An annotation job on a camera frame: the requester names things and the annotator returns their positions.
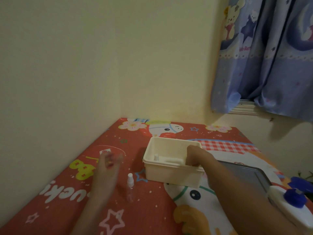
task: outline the small spray bottle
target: small spray bottle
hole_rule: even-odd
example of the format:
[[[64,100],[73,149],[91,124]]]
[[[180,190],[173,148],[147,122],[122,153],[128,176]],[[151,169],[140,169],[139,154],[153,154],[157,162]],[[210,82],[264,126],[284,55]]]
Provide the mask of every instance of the small spray bottle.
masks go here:
[[[131,203],[134,201],[134,178],[133,174],[129,173],[128,174],[128,179],[127,179],[127,202]]]

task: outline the blue bottle cap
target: blue bottle cap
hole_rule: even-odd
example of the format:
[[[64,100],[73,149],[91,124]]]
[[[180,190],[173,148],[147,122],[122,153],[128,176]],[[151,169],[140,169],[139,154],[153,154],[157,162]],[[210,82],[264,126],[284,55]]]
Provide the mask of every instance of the blue bottle cap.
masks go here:
[[[299,177],[292,177],[288,185],[292,189],[286,191],[284,199],[292,206],[302,208],[307,202],[304,193],[313,193],[313,185]]]

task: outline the white bottle cap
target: white bottle cap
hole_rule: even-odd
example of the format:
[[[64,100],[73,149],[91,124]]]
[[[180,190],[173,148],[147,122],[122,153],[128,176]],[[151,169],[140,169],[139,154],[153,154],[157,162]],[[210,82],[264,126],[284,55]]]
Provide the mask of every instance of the white bottle cap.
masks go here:
[[[128,174],[127,185],[128,185],[128,187],[133,187],[134,186],[134,178],[133,178],[133,174],[132,173]]]
[[[155,160],[155,161],[159,161],[159,154],[157,154],[157,153],[154,154],[154,160]]]

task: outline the spray bottle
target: spray bottle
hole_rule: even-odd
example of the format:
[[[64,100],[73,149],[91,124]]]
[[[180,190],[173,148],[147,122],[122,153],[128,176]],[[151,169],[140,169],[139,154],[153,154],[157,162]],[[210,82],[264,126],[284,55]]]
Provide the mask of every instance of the spray bottle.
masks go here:
[[[280,210],[303,234],[313,234],[313,214],[305,206],[304,192],[313,193],[313,185],[299,177],[292,177],[288,183],[291,189],[270,186],[268,200]]]
[[[128,174],[127,179],[127,202],[131,203],[134,201],[134,178],[133,174]]]

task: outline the red checkered pattern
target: red checkered pattern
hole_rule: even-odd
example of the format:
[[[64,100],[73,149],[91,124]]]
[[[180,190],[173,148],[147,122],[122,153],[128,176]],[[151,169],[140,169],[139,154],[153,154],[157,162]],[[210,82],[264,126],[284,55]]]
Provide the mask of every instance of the red checkered pattern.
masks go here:
[[[197,140],[202,144],[202,148],[212,151],[224,151],[231,153],[245,154],[248,151],[260,152],[255,146],[249,144],[241,144],[238,142],[224,142],[224,141],[207,141]]]

